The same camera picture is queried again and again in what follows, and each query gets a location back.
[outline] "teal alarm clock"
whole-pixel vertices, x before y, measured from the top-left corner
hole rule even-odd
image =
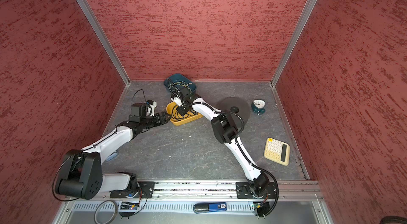
[[[262,115],[266,110],[264,107],[266,106],[266,102],[262,99],[254,99],[252,102],[252,110],[257,115]]]

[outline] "yellow basket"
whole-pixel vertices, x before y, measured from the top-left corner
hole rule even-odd
[[[167,113],[171,115],[171,117],[173,117],[173,115],[176,113],[176,109],[173,110],[174,106],[176,106],[177,104],[175,102],[171,102],[170,104],[167,105]],[[184,118],[180,121],[177,121],[173,118],[170,119],[170,121],[175,125],[175,126],[179,126],[179,125],[183,125],[186,124],[190,121],[199,119],[201,117],[203,117],[203,115],[201,115],[200,113],[198,113],[197,115],[192,114],[190,111],[188,111],[189,116],[187,118]]]

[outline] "textured red wall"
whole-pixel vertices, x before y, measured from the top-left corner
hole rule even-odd
[[[407,0],[318,0],[277,90],[336,224],[407,217]]]
[[[306,0],[88,0],[130,79],[270,80]]]
[[[1,223],[50,223],[63,154],[103,133],[124,84],[75,0],[0,0]]]

